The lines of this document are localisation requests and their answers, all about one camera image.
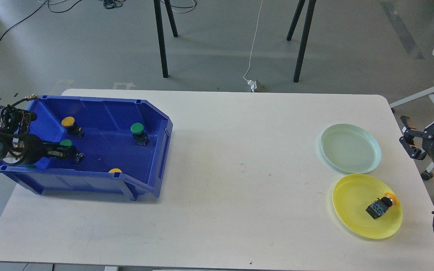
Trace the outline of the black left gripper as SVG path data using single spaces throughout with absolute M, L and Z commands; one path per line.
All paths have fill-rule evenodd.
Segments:
M 29 134 L 24 141 L 24 155 L 12 165 L 27 165 L 38 162 L 43 157 L 56 158 L 62 161 L 80 161 L 80 153 L 74 146 L 62 145 L 60 142 L 42 141 L 35 134 Z

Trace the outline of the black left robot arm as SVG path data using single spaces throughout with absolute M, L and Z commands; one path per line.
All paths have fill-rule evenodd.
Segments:
M 75 146 L 44 141 L 31 134 L 31 122 L 37 119 L 36 113 L 17 108 L 22 102 L 38 100 L 36 94 L 6 106 L 0 106 L 0 161 L 12 158 L 7 165 L 29 165 L 38 162 L 43 157 L 56 158 L 62 161 L 70 159 L 80 163 L 84 154 Z

